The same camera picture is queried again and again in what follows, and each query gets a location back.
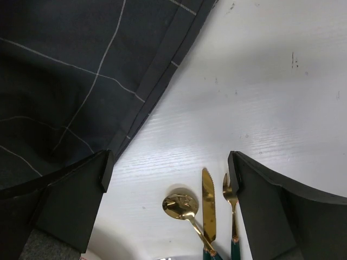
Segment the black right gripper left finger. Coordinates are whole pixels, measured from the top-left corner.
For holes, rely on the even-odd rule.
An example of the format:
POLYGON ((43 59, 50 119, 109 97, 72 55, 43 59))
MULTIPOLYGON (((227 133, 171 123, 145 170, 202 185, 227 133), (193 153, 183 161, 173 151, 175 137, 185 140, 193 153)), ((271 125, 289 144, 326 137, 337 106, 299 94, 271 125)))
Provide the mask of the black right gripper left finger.
POLYGON ((1 253, 20 254, 32 230, 84 253, 114 166, 110 150, 1 190, 1 253))

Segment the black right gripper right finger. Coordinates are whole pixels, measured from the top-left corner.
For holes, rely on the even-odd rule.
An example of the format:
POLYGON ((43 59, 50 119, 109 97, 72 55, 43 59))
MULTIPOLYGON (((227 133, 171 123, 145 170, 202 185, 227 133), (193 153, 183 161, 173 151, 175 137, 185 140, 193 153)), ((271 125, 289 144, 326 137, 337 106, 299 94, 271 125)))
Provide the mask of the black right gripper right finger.
POLYGON ((253 259, 346 259, 346 198, 228 156, 253 259))

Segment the dark checked cloth placemat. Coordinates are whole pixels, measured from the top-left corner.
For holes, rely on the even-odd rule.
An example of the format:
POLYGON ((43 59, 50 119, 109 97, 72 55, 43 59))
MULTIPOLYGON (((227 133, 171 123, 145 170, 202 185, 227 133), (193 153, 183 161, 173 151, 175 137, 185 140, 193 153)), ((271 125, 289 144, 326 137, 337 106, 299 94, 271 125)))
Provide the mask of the dark checked cloth placemat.
POLYGON ((215 1, 1 1, 1 188, 120 157, 215 1))

